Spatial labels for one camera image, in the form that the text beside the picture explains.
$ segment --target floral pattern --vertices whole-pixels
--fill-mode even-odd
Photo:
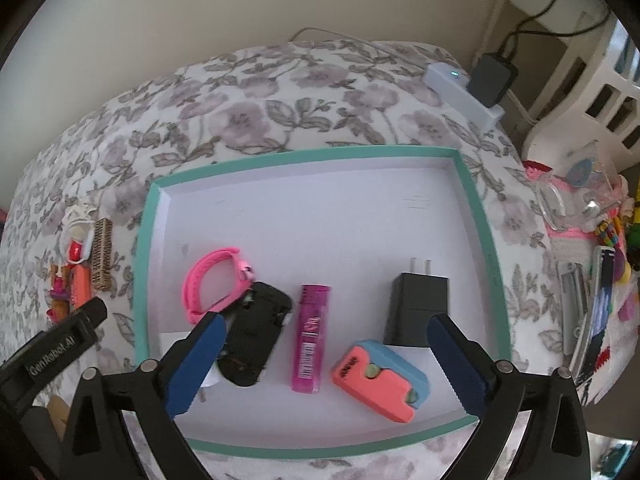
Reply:
[[[446,60],[426,44],[389,43],[427,65]],[[154,179],[241,156],[361,144],[460,149],[484,201],[502,269],[513,360],[547,373],[562,362],[557,283],[548,238],[511,142],[482,133],[420,79],[415,66],[352,41],[299,41],[215,56],[108,101],[32,160],[18,184],[0,246],[0,340],[7,358],[46,327],[49,263],[60,262],[61,222],[77,202],[114,222],[109,317],[99,342],[39,396],[71,402],[81,371],[133,369],[132,264],[145,197]],[[142,462],[162,478],[136,421]],[[494,470],[503,478],[524,424]],[[346,459],[270,462],[198,453],[215,478],[435,479],[470,428],[398,450]]]

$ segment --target black power plug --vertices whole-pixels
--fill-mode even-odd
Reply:
[[[491,108],[502,100],[517,76],[516,66],[500,54],[482,54],[471,72],[466,91]]]
[[[429,320],[448,311],[449,280],[430,276],[428,260],[424,274],[415,272],[416,263],[416,258],[412,258],[410,272],[403,272],[394,280],[383,340],[385,345],[427,348]]]

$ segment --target pink smartwatch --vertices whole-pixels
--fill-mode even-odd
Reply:
[[[254,282],[254,270],[238,256],[240,249],[227,247],[218,249],[202,257],[187,273],[182,285],[182,304],[184,305],[187,320],[191,324],[197,324],[207,312],[221,312],[235,300],[240,298]],[[236,267],[236,284],[228,296],[225,296],[213,304],[209,310],[202,311],[200,304],[200,285],[204,275],[211,267],[224,260],[231,259]]]

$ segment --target pink tube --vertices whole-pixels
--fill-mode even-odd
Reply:
[[[320,389],[330,287],[303,285],[293,358],[291,389],[314,394]]]

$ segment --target screw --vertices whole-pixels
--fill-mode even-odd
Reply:
[[[495,365],[503,374],[510,374],[513,372],[513,365],[504,359],[502,361],[498,361]]]
[[[367,379],[375,379],[376,377],[378,377],[380,375],[380,372],[382,371],[382,369],[373,364],[373,363],[369,363],[367,365],[367,367],[364,369],[364,376]]]
[[[407,404],[413,404],[416,400],[418,400],[418,392],[412,388],[407,392],[404,402]]]
[[[571,370],[566,366],[561,366],[558,368],[558,375],[563,379],[571,379]]]
[[[140,369],[144,373],[153,372],[156,368],[158,368],[158,361],[155,359],[147,359],[146,361],[142,361],[140,365]]]
[[[98,373],[98,370],[96,370],[95,368],[93,367],[87,368],[84,372],[82,372],[82,378],[85,381],[90,381],[97,375],[97,373]]]

